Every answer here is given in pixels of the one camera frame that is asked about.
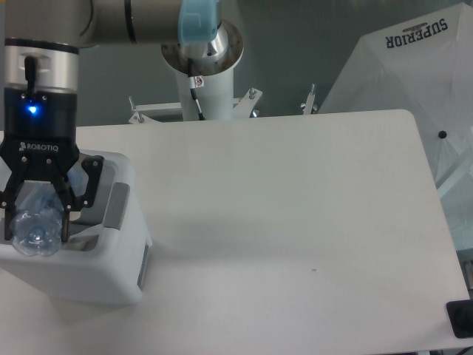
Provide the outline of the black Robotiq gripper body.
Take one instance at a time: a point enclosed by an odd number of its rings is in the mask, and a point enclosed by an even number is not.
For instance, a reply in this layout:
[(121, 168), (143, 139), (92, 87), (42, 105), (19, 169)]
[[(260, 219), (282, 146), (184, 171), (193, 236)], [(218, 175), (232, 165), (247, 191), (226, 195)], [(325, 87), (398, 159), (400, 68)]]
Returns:
[(78, 96), (37, 91), (30, 97), (22, 89), (4, 90), (4, 138), (1, 158), (18, 172), (27, 158), (26, 180), (46, 181), (47, 159), (65, 175), (78, 161), (76, 112)]

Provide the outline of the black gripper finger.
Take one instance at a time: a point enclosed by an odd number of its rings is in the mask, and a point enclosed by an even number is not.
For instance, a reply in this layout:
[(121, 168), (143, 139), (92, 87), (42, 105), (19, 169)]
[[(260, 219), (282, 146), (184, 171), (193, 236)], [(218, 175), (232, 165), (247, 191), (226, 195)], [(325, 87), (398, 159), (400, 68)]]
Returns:
[(10, 168), (1, 158), (1, 208), (4, 210), (4, 239), (11, 240), (10, 224), (16, 215), (16, 199), (24, 185), (26, 157), (20, 156)]
[(51, 159), (51, 184), (63, 206), (62, 243), (69, 239), (70, 213), (93, 207), (103, 165), (100, 155), (79, 155), (78, 161), (66, 171), (66, 165)]

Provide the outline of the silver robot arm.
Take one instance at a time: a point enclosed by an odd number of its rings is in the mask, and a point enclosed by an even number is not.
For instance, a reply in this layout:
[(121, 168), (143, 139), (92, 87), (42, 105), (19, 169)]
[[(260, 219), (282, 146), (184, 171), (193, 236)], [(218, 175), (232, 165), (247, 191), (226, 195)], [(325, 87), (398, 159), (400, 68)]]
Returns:
[(4, 137), (10, 176), (1, 192), (4, 237), (23, 184), (51, 184), (69, 215), (95, 202), (104, 159), (76, 143), (80, 50), (98, 44), (197, 44), (220, 25), (217, 1), (7, 1), (4, 37)]

